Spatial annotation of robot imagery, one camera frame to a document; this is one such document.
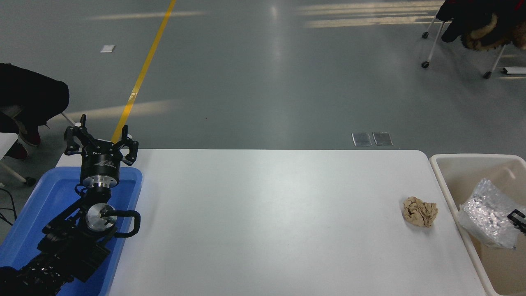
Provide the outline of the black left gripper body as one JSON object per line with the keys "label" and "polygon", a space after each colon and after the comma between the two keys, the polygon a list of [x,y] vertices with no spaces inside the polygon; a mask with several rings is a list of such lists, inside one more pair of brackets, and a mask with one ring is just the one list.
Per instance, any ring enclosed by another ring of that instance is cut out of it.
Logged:
{"label": "black left gripper body", "polygon": [[81,157],[81,180],[95,176],[120,179],[122,154],[116,148],[106,144],[90,144],[82,148]]}

